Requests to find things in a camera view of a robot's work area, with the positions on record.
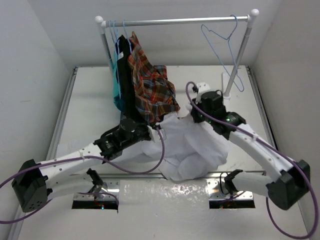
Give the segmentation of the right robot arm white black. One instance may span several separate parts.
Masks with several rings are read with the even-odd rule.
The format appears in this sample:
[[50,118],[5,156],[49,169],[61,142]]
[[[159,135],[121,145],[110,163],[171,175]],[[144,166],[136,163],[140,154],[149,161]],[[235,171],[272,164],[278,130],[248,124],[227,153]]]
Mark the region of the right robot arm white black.
[[240,147],[265,171],[257,175],[236,169],[224,178],[227,193],[249,191],[270,199],[278,208],[288,210],[308,191],[306,180],[310,179],[310,166],[304,161],[287,160],[254,133],[246,120],[236,112],[226,110],[219,91],[200,90],[192,99],[191,116],[194,122],[207,122],[226,140]]

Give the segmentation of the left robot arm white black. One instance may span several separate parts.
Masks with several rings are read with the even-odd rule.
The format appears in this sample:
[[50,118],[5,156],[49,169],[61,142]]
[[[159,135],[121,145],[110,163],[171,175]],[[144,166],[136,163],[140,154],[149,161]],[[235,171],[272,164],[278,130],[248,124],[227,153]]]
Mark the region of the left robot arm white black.
[[24,213],[43,207],[49,200],[71,192],[90,192],[103,184],[93,166],[110,163],[141,141],[158,139],[158,130],[125,118],[99,139],[52,160],[24,162],[11,186]]

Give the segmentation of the white shirt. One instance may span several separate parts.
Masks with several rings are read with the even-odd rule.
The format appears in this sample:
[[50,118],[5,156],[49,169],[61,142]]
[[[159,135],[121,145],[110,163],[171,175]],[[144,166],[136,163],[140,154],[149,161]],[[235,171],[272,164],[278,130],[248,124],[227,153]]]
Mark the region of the white shirt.
[[165,148],[160,142],[141,141],[113,162],[126,170],[145,172],[162,161],[157,170],[176,182],[203,177],[227,162],[229,144],[208,123],[195,123],[190,114],[170,113],[159,125],[166,135]]

